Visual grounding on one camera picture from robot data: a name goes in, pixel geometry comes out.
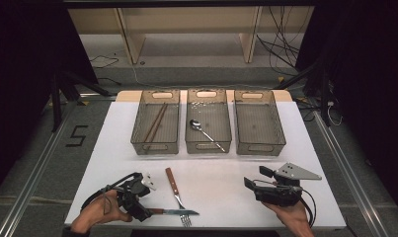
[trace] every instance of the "desk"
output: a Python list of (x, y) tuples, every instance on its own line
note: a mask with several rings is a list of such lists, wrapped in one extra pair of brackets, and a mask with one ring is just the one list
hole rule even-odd
[[(233, 91), (227, 91), (229, 116), (234, 124)], [(171, 167), (183, 204), (199, 212), (191, 216), (194, 229), (280, 229), (284, 226), (276, 215), (255, 201), (253, 192), (244, 187), (243, 179), (266, 179), (259, 174), (259, 166), (277, 169), (292, 162), (322, 176), (322, 181), (302, 181), (317, 205), (317, 218), (313, 228), (342, 229), (346, 226), (325, 174), (305, 129), (300, 112), (287, 92), (277, 91), (278, 109), (287, 145), (279, 157), (239, 156), (235, 149), (235, 129), (228, 154), (192, 155), (187, 153), (184, 141), (187, 92), (182, 91), (180, 118), (180, 152), (177, 155), (138, 156), (130, 144), (138, 102), (133, 100), (140, 92), (121, 92), (110, 106), (103, 128), (95, 145), (80, 187), (71, 205), (65, 224), (79, 214), (85, 199), (120, 178), (133, 172), (149, 172), (156, 191), (142, 197), (145, 207), (178, 208), (165, 168)], [(313, 208), (310, 198), (304, 195)], [(143, 222), (115, 221), (109, 225), (134, 229), (184, 228), (179, 216), (152, 216)]]

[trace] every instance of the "spoon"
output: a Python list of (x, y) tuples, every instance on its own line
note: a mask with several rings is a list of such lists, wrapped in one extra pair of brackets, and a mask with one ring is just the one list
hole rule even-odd
[[(205, 133), (205, 131), (202, 130), (201, 128), (201, 123), (199, 123), (199, 121), (195, 120), (195, 119), (191, 119), (190, 120), (190, 127), (194, 130), (199, 130), (202, 132), (202, 134), (204, 134), (210, 141), (214, 142), (213, 138), (211, 138), (207, 133)], [(220, 150), (222, 150), (223, 152), (226, 152), (225, 149), (223, 149), (223, 147), (221, 147), (219, 145), (219, 143), (216, 143), (216, 146), (220, 148)]]

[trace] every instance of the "knife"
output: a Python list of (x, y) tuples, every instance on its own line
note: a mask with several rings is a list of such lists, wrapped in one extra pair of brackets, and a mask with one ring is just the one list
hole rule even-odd
[(190, 209), (162, 209), (162, 208), (148, 208), (148, 210), (152, 211), (153, 214), (168, 214), (168, 215), (199, 215), (198, 212), (195, 212)]

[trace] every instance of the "fork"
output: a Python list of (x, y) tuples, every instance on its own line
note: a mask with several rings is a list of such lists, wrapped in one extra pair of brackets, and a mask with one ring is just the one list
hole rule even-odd
[[(180, 209), (185, 209), (183, 206), (183, 203), (181, 202), (180, 193), (178, 191), (177, 184), (175, 183), (175, 179), (172, 174), (171, 168), (165, 169), (165, 172), (167, 173), (168, 180), (170, 181), (171, 188), (174, 192), (174, 197), (178, 202), (178, 206), (180, 207)], [(190, 221), (190, 217), (188, 215), (182, 214), (182, 215), (180, 215), (180, 218), (181, 218), (181, 222), (183, 222), (184, 227), (192, 226), (192, 222)]]

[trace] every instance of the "hand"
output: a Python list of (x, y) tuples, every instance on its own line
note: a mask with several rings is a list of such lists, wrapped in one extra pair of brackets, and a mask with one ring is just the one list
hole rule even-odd
[(279, 205), (262, 202), (264, 206), (276, 213), (278, 219), (295, 236), (314, 236), (306, 216), (306, 209), (301, 201), (294, 206), (281, 207)]
[(130, 222), (133, 219), (128, 213), (124, 213), (119, 209), (117, 191), (108, 191), (105, 196), (108, 200), (103, 195), (99, 195), (81, 211), (79, 216), (72, 222), (70, 227), (72, 232), (84, 234), (97, 223), (107, 223), (114, 220)]

